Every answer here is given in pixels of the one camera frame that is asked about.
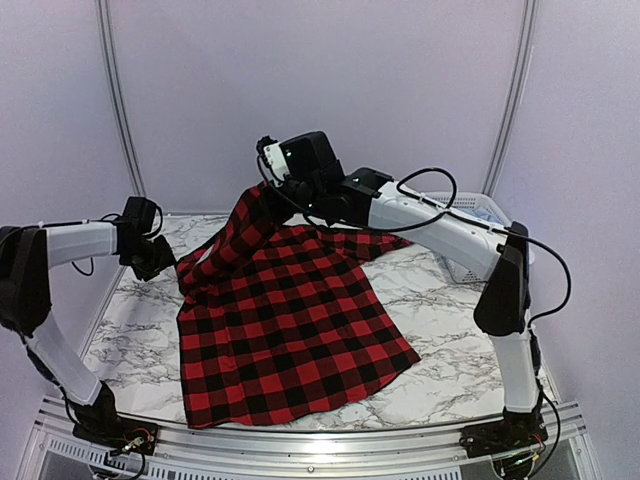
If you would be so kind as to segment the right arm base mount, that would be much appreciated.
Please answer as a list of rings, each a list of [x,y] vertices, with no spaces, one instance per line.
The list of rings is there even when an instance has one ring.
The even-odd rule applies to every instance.
[[[469,458],[477,458],[541,446],[547,439],[540,406],[525,413],[504,408],[500,420],[463,427],[459,445]]]

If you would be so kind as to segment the red black plaid shirt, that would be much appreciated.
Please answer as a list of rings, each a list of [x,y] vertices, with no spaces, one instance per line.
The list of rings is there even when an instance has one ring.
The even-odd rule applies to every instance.
[[[176,265],[188,426],[286,424],[379,392],[419,357],[363,264],[406,241],[292,225],[259,184],[226,224]]]

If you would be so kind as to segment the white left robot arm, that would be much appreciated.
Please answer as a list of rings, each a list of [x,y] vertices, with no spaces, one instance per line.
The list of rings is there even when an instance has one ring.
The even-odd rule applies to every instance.
[[[79,356],[79,337],[70,331],[79,322],[66,320],[71,310],[59,304],[86,289],[79,282],[62,286],[59,272],[84,260],[112,258],[149,281],[175,263],[163,223],[157,203],[131,196],[122,212],[100,219],[1,229],[1,324],[77,405],[94,405],[103,387]]]

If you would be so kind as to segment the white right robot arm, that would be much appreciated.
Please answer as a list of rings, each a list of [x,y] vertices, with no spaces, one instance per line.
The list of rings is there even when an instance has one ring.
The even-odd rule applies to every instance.
[[[463,213],[407,188],[405,181],[362,167],[344,172],[326,134],[314,131],[256,144],[258,169],[276,194],[299,213],[376,233],[394,234],[473,272],[485,284],[474,310],[489,336],[504,388],[504,409],[495,438],[515,448],[534,431],[530,413],[541,393],[527,327],[529,258],[525,230],[504,231],[494,222]]]

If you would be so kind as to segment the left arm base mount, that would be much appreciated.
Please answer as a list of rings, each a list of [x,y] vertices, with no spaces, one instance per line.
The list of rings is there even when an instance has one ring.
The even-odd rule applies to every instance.
[[[66,398],[65,408],[76,438],[107,446],[115,456],[130,452],[152,455],[155,451],[159,426],[121,416],[115,395],[106,384],[102,384],[92,405],[80,405]]]

